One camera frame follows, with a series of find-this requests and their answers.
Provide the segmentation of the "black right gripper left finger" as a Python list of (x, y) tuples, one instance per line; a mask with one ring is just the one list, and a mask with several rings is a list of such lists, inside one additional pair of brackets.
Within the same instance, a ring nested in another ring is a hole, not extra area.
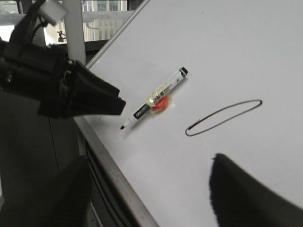
[(16, 201), (4, 202), (0, 225), (83, 227), (91, 186), (89, 161), (80, 156), (45, 186)]

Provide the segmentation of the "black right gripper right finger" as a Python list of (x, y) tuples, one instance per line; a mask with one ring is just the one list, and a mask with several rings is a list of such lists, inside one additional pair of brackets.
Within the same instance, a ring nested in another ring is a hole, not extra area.
[(210, 203), (220, 227), (301, 227), (303, 210), (261, 184), (226, 155), (214, 157)]

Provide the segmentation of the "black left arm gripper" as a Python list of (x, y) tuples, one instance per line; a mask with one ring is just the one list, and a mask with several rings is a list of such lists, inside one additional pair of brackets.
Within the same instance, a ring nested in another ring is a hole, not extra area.
[(38, 114), (53, 118), (120, 115), (126, 104), (118, 88), (81, 62), (34, 44), (0, 43), (0, 88), (39, 101)]

